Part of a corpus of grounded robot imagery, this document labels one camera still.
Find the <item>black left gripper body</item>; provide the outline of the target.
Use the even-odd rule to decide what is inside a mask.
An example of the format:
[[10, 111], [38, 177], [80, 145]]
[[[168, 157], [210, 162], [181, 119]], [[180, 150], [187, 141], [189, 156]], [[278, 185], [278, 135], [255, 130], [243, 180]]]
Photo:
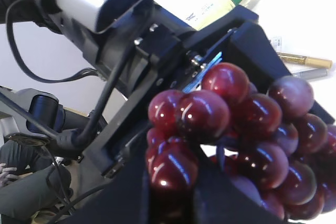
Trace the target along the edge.
[[241, 67], [261, 92], [290, 74], [258, 25], [258, 15], [242, 6], [197, 31], [155, 5], [146, 16], [133, 14], [110, 31], [97, 57], [96, 67], [105, 76], [124, 64], [115, 86], [127, 97], [85, 150], [101, 175], [113, 173], [124, 143], [146, 126], [146, 109], [160, 91], [191, 91], [220, 61]]

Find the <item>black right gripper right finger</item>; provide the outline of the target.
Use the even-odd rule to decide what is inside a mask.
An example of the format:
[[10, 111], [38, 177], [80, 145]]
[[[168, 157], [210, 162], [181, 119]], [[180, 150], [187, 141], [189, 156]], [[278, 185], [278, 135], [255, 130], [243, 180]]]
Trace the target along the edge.
[[283, 223], [239, 191], [226, 177], [201, 177], [193, 199], [194, 223]]

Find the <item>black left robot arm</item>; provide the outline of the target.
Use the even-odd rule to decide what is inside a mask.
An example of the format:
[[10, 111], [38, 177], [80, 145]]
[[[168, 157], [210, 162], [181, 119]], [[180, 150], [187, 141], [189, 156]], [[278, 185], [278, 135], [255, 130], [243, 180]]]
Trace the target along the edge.
[[122, 142], [145, 126], [145, 109], [159, 92], [191, 91], [220, 60], [243, 68], [261, 92], [289, 74], [258, 25], [258, 15], [243, 6], [196, 31], [154, 0], [1, 0], [1, 23], [16, 62], [43, 82], [18, 52], [15, 22], [46, 27], [82, 51], [90, 68], [70, 81], [93, 74], [107, 83], [88, 119], [63, 112], [56, 97], [45, 92], [1, 91], [1, 114], [17, 125], [6, 137], [46, 145], [57, 156], [85, 154], [106, 176], [117, 165]]

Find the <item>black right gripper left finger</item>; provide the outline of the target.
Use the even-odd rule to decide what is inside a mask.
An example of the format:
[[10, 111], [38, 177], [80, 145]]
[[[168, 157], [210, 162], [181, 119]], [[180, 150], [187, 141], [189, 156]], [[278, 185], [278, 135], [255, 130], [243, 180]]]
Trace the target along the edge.
[[149, 212], [145, 161], [132, 159], [97, 197], [60, 223], [149, 223]]

